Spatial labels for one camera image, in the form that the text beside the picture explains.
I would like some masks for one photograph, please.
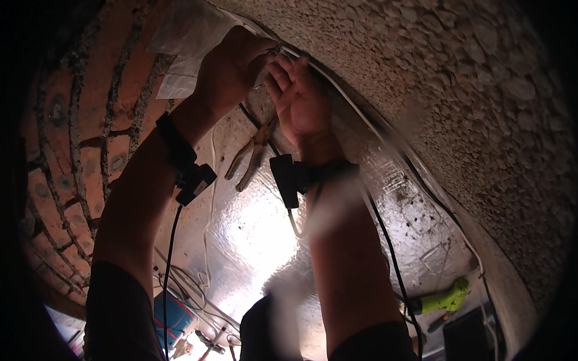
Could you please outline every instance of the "finger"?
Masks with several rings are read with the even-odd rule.
[[[259,56],[263,51],[272,49],[277,45],[277,42],[270,38],[260,38],[251,34],[252,38],[247,39],[245,44],[244,59],[250,63],[254,58]]]
[[[277,114],[280,114],[283,111],[285,111],[285,109],[289,107],[289,105],[291,105],[291,102],[293,102],[296,95],[297,95],[297,86],[293,84],[283,92],[281,98],[279,98],[277,103],[275,103],[275,106],[277,107]]]
[[[283,95],[283,91],[281,91],[279,85],[277,84],[277,82],[275,81],[275,79],[271,74],[267,74],[263,82],[265,83],[265,88],[269,92],[269,95],[271,96],[273,103],[275,103],[276,105],[277,101],[279,101],[279,98],[281,98],[281,96]]]
[[[317,88],[318,84],[309,72],[308,58],[301,57],[297,59],[294,68],[295,84],[299,93],[307,95]]]
[[[291,60],[289,60],[289,58],[287,58],[285,55],[282,54],[278,54],[277,56],[275,56],[275,60],[287,72],[287,74],[289,75],[289,79],[291,79],[291,81],[295,81],[295,76],[293,74],[294,67],[293,64],[291,63]]]
[[[279,64],[273,62],[267,64],[265,67],[267,68],[269,73],[271,73],[273,78],[275,78],[277,84],[279,85],[279,88],[281,88],[281,91],[285,91],[285,89],[291,86],[292,81],[291,79],[289,79],[289,75],[285,70],[283,70],[283,68],[281,68]]]
[[[265,67],[267,63],[267,55],[259,55],[257,58],[254,58],[250,63],[249,67],[247,68],[247,78],[251,82],[252,85],[255,85],[255,80],[259,76],[259,73]]]

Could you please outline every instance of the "dark sleeve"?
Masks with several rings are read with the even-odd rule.
[[[402,322],[386,322],[371,326],[341,343],[329,361],[391,360],[414,361],[412,339]]]
[[[153,321],[153,306],[128,272],[93,265],[86,301],[87,360],[166,360]]]

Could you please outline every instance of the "brick wall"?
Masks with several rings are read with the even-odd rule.
[[[37,275],[77,304],[113,182],[174,104],[155,99],[173,57],[146,51],[170,2],[107,1],[62,58],[47,53],[29,92],[22,247]]]

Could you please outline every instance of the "black clip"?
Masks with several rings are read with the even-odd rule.
[[[169,148],[166,161],[177,173],[176,186],[182,189],[176,201],[186,207],[213,184],[217,175],[208,164],[201,166],[195,164],[197,160],[195,150],[180,136],[167,112],[157,120],[157,129],[163,142]]]
[[[182,204],[183,207],[191,203],[193,199],[217,179],[217,175],[208,164],[193,165],[194,167],[190,167],[177,184],[177,188],[182,189],[182,191],[179,192],[175,200]]]
[[[350,163],[345,159],[338,159],[310,169],[307,163],[293,162],[291,154],[271,158],[269,165],[287,209],[299,208],[297,192],[306,194],[313,184],[346,176],[358,176],[360,172],[359,164]]]

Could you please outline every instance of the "wrist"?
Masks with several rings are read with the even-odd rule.
[[[195,94],[189,96],[170,114],[181,137],[195,146],[221,118]]]
[[[339,141],[331,131],[318,133],[303,138],[297,144],[297,151],[302,162],[315,167],[325,163],[345,159]]]

